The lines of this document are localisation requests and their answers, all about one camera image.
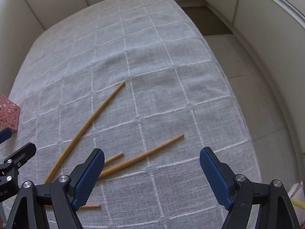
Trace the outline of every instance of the pink lattice container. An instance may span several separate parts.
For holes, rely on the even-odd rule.
[[[18,131],[20,107],[0,94],[0,131],[9,127],[12,132]]]

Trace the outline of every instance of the silver bolt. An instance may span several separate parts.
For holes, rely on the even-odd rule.
[[[237,174],[235,177],[236,177],[236,180],[239,181],[239,182],[246,181],[246,177],[242,174]]]
[[[66,175],[62,175],[58,178],[59,182],[64,183],[66,181],[68,181],[69,177]]]
[[[282,183],[279,180],[274,180],[273,185],[276,186],[276,187],[280,187],[280,186],[282,186]]]
[[[26,181],[24,184],[23,184],[23,187],[24,188],[29,188],[31,187],[32,183],[30,181]]]

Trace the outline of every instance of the wooden stick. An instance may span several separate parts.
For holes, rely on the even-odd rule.
[[[105,162],[104,162],[104,166],[110,164],[111,162],[119,159],[120,157],[124,156],[123,152],[120,152],[118,154],[113,155],[112,157],[108,158]]]
[[[152,149],[150,149],[150,150],[148,150],[148,151],[146,151],[146,152],[144,152],[142,154],[139,154],[136,157],[133,157],[133,158],[131,158],[129,160],[126,160],[123,163],[120,163],[120,164],[118,164],[118,165],[116,165],[114,167],[110,167],[110,168],[108,168],[106,170],[103,170],[101,172],[100,176],[99,176],[99,179],[103,178],[103,177],[106,177],[106,176],[109,176],[109,175],[111,175],[111,174],[113,174],[113,173],[115,173],[117,171],[120,171],[120,170],[122,170],[122,169],[124,169],[124,168],[126,168],[126,167],[128,167],[128,166],[130,166],[130,165],[132,165],[134,163],[136,163],[136,162],[139,162],[139,161],[147,158],[148,156],[156,153],[157,151],[167,147],[168,145],[175,143],[176,141],[178,141],[179,139],[182,139],[182,138],[184,138],[184,134],[180,134],[180,135],[178,135],[178,136],[176,136],[176,137],[174,137],[174,138],[164,142],[163,144],[161,144],[159,146],[156,146],[156,147],[154,147],[154,148],[152,148]]]
[[[80,208],[99,208],[99,207],[101,207],[100,204],[87,204],[87,205],[82,206],[82,207],[80,207]]]
[[[106,105],[111,101],[111,99],[120,91],[120,89],[125,85],[125,82],[120,83],[120,85],[106,98],[106,100],[94,111],[94,113],[89,117],[85,124],[79,129],[74,138],[70,141],[68,146],[65,148],[64,152],[61,154],[55,165],[52,167],[48,176],[45,179],[45,183],[49,183],[53,176],[56,174],[57,170],[69,155],[73,147],[77,144],[81,136],[86,132],[89,126],[92,124],[94,119],[101,113],[101,111],[106,107]]]

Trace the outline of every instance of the tiled floor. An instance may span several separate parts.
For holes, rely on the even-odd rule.
[[[245,117],[264,183],[298,182],[291,138],[271,88],[233,34],[204,36],[224,70]]]

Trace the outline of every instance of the blue gripper pad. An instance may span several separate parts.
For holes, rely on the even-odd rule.
[[[0,144],[8,140],[12,136],[12,130],[10,128],[5,128],[0,131]]]
[[[77,211],[80,207],[86,205],[91,191],[104,167],[105,156],[100,150],[75,186],[74,200],[71,206]]]
[[[218,203],[229,210],[233,206],[229,196],[229,186],[206,149],[200,151],[199,160]]]

